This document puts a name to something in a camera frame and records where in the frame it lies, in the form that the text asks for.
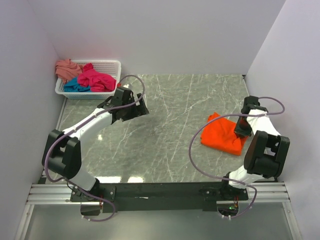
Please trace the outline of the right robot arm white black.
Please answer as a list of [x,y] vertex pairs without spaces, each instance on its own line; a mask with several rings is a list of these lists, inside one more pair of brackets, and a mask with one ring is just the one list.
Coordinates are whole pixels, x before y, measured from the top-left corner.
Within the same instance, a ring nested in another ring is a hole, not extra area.
[[242,195],[255,181],[279,177],[284,168],[290,139],[275,129],[269,117],[271,113],[259,100],[251,95],[244,98],[241,116],[235,125],[236,136],[244,139],[253,135],[253,139],[243,165],[229,172],[228,180],[223,180],[219,187],[221,197],[226,200]]

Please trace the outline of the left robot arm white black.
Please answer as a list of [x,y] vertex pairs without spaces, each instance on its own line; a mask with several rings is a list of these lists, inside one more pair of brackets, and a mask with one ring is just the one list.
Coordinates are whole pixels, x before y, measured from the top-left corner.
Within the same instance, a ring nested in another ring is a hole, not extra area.
[[52,130],[42,158],[47,179],[55,183],[56,179],[50,177],[50,172],[54,172],[82,189],[82,195],[88,201],[96,200],[101,194],[100,181],[82,164],[83,146],[99,131],[118,120],[124,122],[149,114],[143,95],[143,92],[134,94],[125,86],[117,87],[113,96],[100,103],[80,122],[63,131]]

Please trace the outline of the orange t shirt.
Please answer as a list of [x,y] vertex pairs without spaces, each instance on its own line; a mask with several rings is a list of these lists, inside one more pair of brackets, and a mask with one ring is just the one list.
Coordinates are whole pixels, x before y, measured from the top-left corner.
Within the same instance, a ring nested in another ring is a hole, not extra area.
[[236,123],[231,120],[215,120],[203,129],[200,142],[206,147],[240,156],[248,137],[237,136],[234,133],[235,127]]

